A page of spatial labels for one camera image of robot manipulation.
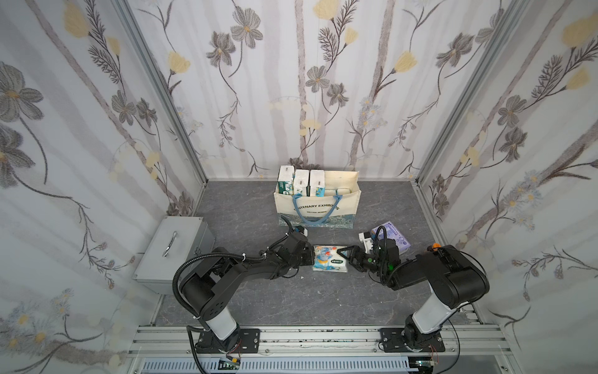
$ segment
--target mounting plate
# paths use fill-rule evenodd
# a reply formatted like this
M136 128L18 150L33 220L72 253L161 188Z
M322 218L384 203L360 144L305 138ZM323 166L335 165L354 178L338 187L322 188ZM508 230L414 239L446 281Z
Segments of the mounting plate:
M384 352L386 353L396 353L396 352L413 352L410 351L403 342L403 338L401 333L403 329L380 329L380 337L381 343L384 347ZM444 343L442 342L442 338L440 337L440 331L434 334L434 338L430 341L430 345L434 347L436 352L444 352ZM427 346L423 348L420 352L432 352L432 348Z
M241 344L231 354L241 353L257 353L260 347L260 330L259 329L240 329L239 336L241 337ZM198 354L202 353L222 353L214 341L216 336L211 331L202 331L199 333L199 338L195 344L195 350Z

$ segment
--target box handle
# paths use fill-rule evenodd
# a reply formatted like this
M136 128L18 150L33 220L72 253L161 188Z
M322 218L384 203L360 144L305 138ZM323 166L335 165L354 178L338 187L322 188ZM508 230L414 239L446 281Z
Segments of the box handle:
M172 247L172 243L175 241L175 238L176 238L176 231L172 233L172 239L170 240L170 243L168 243L168 247L166 247L166 251L164 251L164 253L162 254L162 257L166 257L168 255L168 251Z

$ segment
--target purple package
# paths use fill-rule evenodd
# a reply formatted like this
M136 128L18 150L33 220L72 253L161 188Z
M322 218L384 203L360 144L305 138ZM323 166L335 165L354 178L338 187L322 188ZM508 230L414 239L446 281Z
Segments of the purple package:
M388 235L389 239L394 239L396 242L396 246L399 247L399 253L403 253L409 249L411 244L407 241L405 236L401 234L399 230L396 229L395 225L393 225L390 221L381 224L380 226L384 226L386 228L386 234ZM376 235L376 230L378 230L379 226L371 229L372 236ZM383 239L384 233L380 231L378 235L378 239Z

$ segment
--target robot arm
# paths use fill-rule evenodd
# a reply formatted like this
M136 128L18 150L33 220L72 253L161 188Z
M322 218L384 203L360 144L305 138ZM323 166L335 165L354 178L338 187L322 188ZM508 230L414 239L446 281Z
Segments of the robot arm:
M227 304L243 281L276 279L285 276L291 268L314 264L313 247L298 229L288 225L289 233L260 258L247 258L216 248L210 254L188 261L177 271L173 279L175 297L206 330L213 331L217 337L214 342L222 352L231 351L239 338L239 325L230 315ZM489 290L485 274L451 245L429 247L424 254L403 263L392 239L380 242L375 239L373 253L366 253L357 246L339 253L359 271L376 271L381 283L393 290L429 282L432 295L407 318L402 333L405 346L416 352L439 336L442 324L458 308L478 300ZM179 282L185 267L199 260L203 261Z

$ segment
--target wall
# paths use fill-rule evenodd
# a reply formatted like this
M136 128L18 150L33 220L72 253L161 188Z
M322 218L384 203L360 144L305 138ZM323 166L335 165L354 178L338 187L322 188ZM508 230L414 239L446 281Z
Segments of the wall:
M533 1L422 182L526 373L596 372L598 6Z
M508 2L130 5L208 177L412 178Z
M158 299L134 269L199 184L109 2L2 2L0 56L2 371L117 372Z

